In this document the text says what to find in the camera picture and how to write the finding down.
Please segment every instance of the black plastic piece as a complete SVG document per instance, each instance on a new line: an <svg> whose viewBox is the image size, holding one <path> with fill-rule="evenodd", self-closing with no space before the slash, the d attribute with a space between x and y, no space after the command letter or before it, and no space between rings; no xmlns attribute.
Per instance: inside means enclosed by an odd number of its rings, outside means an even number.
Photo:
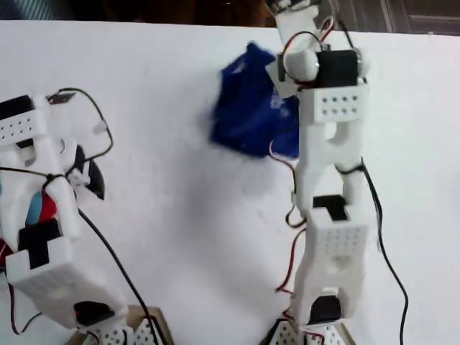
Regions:
<svg viewBox="0 0 460 345"><path fill-rule="evenodd" d="M322 195L313 198L313 208L327 208L332 221L347 221L346 201L342 195Z"/></svg>
<svg viewBox="0 0 460 345"><path fill-rule="evenodd" d="M104 321L115 315L115 312L105 303L85 300L73 305L77 322L85 327Z"/></svg>
<svg viewBox="0 0 460 345"><path fill-rule="evenodd" d="M48 241L60 237L56 219L26 226L19 230L19 251L29 252L30 269L50 263Z"/></svg>
<svg viewBox="0 0 460 345"><path fill-rule="evenodd" d="M354 50L317 52L316 88L338 88L358 85L358 55Z"/></svg>
<svg viewBox="0 0 460 345"><path fill-rule="evenodd" d="M278 79L282 82L286 81L285 63L282 60L282 54L276 55L276 62L278 66Z"/></svg>
<svg viewBox="0 0 460 345"><path fill-rule="evenodd" d="M87 189L96 194L98 198L103 200L106 195L106 184L104 182L102 172L99 170L99 167L93 160L89 162L88 174L90 183L86 186Z"/></svg>
<svg viewBox="0 0 460 345"><path fill-rule="evenodd" d="M17 142L16 145L19 146L20 149L24 149L25 147L34 146L34 140L33 139L22 140L21 142Z"/></svg>
<svg viewBox="0 0 460 345"><path fill-rule="evenodd" d="M340 300L336 296L321 296L311 306L309 325L337 321L342 317Z"/></svg>
<svg viewBox="0 0 460 345"><path fill-rule="evenodd" d="M27 113L34 109L34 102L27 95L9 99L8 101L0 103L0 120Z"/></svg>
<svg viewBox="0 0 460 345"><path fill-rule="evenodd" d="M77 145L77 151L75 152L75 162L73 166L80 170L80 173L83 173L83 168L85 167L85 152L80 145Z"/></svg>

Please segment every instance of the red wire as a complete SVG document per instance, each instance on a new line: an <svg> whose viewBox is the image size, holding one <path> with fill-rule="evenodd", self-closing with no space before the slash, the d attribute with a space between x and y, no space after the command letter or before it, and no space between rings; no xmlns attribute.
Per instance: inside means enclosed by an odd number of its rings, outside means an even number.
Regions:
<svg viewBox="0 0 460 345"><path fill-rule="evenodd" d="M321 345L324 345L325 339L324 339L323 334L313 333L313 332L305 332L305 334L307 334L308 336L317 336L318 338L321 339Z"/></svg>
<svg viewBox="0 0 460 345"><path fill-rule="evenodd" d="M10 317L10 321L11 321L11 329L13 330L14 334L16 334L17 336L20 336L21 334L23 334L30 326L30 324L36 319L38 318L39 316L42 315L42 313L38 313L38 314L35 314L34 316L32 316L28 322L26 323L26 325L24 326L24 328L22 329L22 331L18 331L17 330L17 327L16 327L16 320L15 320L15 317L14 317L14 305L16 303L16 297L14 295L14 287L13 285L11 284L8 284L8 290L9 290L9 304L10 304L10 309L9 309L9 317Z"/></svg>
<svg viewBox="0 0 460 345"><path fill-rule="evenodd" d="M320 28L320 31L326 30L321 37L320 41L324 42L324 40L329 36L329 34L332 32L334 29L334 18L328 18L327 20L324 21L323 25Z"/></svg>
<svg viewBox="0 0 460 345"><path fill-rule="evenodd" d="M286 290L286 285L289 283L289 279L290 279L290 276L291 274L293 273L293 265L294 265L294 256L295 256L295 245L297 244L297 240L298 238L300 237L300 235L305 231L306 229L302 229L299 231L299 233L297 235L295 235L295 238L293 240L293 245L291 246L291 249L290 249L290 260L289 260L289 267L287 269L287 274L286 274L286 278L285 280L282 282L282 284L276 288L276 292L280 292L280 291L283 291L283 292L287 292L288 290Z"/></svg>

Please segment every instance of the black wire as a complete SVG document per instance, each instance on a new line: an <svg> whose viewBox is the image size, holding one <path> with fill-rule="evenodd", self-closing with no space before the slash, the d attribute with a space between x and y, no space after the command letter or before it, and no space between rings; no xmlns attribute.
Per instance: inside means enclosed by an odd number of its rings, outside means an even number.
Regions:
<svg viewBox="0 0 460 345"><path fill-rule="evenodd" d="M12 173L32 174L32 175L42 176L44 178L48 178L50 176L49 174L44 174L43 172L19 169L19 168L15 168L15 167L0 167L0 171L10 171Z"/></svg>
<svg viewBox="0 0 460 345"><path fill-rule="evenodd" d="M382 210L382 204L380 203L379 200L379 195L377 194L377 190L375 189L374 183L372 182L371 176L369 174L369 171L367 170L366 165L364 164L364 160L361 159L361 164L358 165L357 167L354 167L351 170L348 171L341 171L336 167L337 171L341 173L342 175L349 175L351 173L354 173L356 171L362 171L364 173L364 176L366 178L367 184L369 185L369 189L371 191L372 195L372 200L374 201L374 206L375 206L375 211L377 213L377 235L379 239L379 245L380 249L382 250L382 255L383 259L385 260L385 263L387 264L388 268L390 269L393 277L395 278L397 284L399 285L402 294L404 295L404 309L402 310L402 316L401 316L401 324L400 324L400 345L404 345L404 325L405 325L405 318L406 315L408 314L408 308L409 308L409 296L408 292L406 291L403 283L401 282L401 279L397 276L397 273L395 269L393 268L390 259L388 259L387 251L385 250L385 245L383 244L383 235L382 235L382 218L383 218L383 210Z"/></svg>
<svg viewBox="0 0 460 345"><path fill-rule="evenodd" d="M102 157L102 156L106 155L107 153L109 153L109 151L112 150L112 148L114 147L114 137L112 136L112 132L111 132L111 130L109 128L109 125L107 124L106 119L104 118L104 115L102 114L101 109L99 108L99 105L96 103L96 101L94 101L94 98L91 97L91 95L89 93L87 93L86 91L82 90L81 88L61 88L54 95L51 95L51 97L56 96L56 95L58 95L60 93L63 93L63 92L78 92L78 93L83 94L93 104L94 108L96 108L96 110L98 112L98 115L101 118L101 121L106 126L106 132L107 132L107 135L109 136L109 139L110 139L109 147L107 147L104 151L99 152L96 155L93 155L93 156L90 156L90 157L86 158L83 162L84 163L89 162L90 160L94 160L96 158ZM75 165L72 166L66 172L65 175L69 176L69 174L73 171L73 169L75 169Z"/></svg>
<svg viewBox="0 0 460 345"><path fill-rule="evenodd" d="M88 333L90 336L92 336L95 340L96 340L96 343L98 345L101 345L101 340L99 339L98 335L94 332L91 332L91 331L87 331L86 333Z"/></svg>
<svg viewBox="0 0 460 345"><path fill-rule="evenodd" d="M354 44L353 44L353 41L351 40L351 36L350 36L350 33L349 33L349 31L348 31L348 29L347 29L347 27L345 25L345 22L341 18L337 18L337 22L339 23L340 28L344 32L344 34L346 36L346 40L348 41L348 44L350 45L350 48L354 49Z"/></svg>
<svg viewBox="0 0 460 345"><path fill-rule="evenodd" d="M96 233L96 235L99 237L99 239L102 241L104 246L106 246L107 250L110 252L111 256L114 258L116 265L120 269L121 273L123 274L124 279L127 281L129 287L131 288L132 292L136 295L137 300L139 301L139 304L142 307L142 310L144 311L145 317L147 318L147 321L149 323L150 329L152 330L152 336L153 336L153 343L155 345L158 345L158 338L157 335L155 334L155 327L153 326L152 322L152 317L147 309L147 306L144 303L144 300L142 299L141 295L137 291L136 287L134 286L133 282L131 281L131 278L129 278L127 271L124 269L123 265L121 264L118 256L116 255L114 249L111 247L111 245L107 242L106 238L103 236L103 234L99 231L96 225L84 214L84 212L80 209L78 209L78 213L80 214L81 218L93 229L93 231Z"/></svg>

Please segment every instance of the blue cloth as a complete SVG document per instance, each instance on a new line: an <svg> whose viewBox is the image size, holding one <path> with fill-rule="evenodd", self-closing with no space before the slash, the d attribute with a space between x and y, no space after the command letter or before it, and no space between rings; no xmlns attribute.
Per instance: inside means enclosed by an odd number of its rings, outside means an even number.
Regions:
<svg viewBox="0 0 460 345"><path fill-rule="evenodd" d="M253 157L273 151L297 157L298 100L281 99L265 66L275 56L255 43L221 71L221 94L214 110L211 140Z"/></svg>

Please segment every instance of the white robot bracket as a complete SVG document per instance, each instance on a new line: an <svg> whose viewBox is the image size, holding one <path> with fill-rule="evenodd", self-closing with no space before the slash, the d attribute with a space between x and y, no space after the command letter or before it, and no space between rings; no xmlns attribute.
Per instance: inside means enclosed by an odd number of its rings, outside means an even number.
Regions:
<svg viewBox="0 0 460 345"><path fill-rule="evenodd" d="M76 262L73 247L80 235L74 187L96 190L94 177L102 177L74 139L55 137L51 103L41 96L0 103L1 236L13 251L6 257L6 276L66 328L111 328L126 323L126 301L102 272ZM32 197L43 189L56 205L55 218L25 224Z"/></svg>
<svg viewBox="0 0 460 345"><path fill-rule="evenodd" d="M300 16L312 1L268 1L284 42L283 18ZM303 11L302 23L316 32L317 11ZM361 213L363 174L362 127L367 115L369 63L361 50L319 51L311 35L304 36L278 60L267 66L281 97L299 99L299 160L293 202L307 219L305 254L295 277L291 310L300 331L351 318L364 281L364 248L368 225ZM327 123L336 124L326 139ZM329 165L343 180L336 195L316 195L318 181Z"/></svg>

